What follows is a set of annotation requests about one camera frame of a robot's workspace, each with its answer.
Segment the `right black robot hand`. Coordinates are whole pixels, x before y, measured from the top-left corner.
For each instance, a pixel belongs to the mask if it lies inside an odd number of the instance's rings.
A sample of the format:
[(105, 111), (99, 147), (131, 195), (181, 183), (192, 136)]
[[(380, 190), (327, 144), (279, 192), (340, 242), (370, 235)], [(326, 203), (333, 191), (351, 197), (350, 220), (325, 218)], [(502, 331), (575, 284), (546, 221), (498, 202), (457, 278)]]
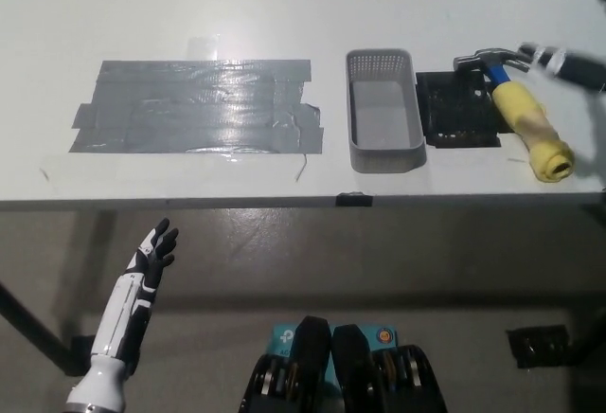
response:
[(595, 94), (605, 91), (604, 60), (574, 50), (533, 43), (521, 44), (518, 52), (550, 78), (574, 84)]

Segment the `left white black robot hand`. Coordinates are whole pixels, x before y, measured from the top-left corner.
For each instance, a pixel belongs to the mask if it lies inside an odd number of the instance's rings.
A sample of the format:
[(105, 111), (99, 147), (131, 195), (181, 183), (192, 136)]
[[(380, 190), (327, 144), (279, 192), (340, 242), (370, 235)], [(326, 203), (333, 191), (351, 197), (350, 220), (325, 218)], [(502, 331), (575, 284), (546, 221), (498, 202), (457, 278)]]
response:
[(106, 303), (92, 356), (116, 359), (130, 371), (136, 368), (163, 272), (175, 260), (178, 234), (165, 218), (137, 247)]

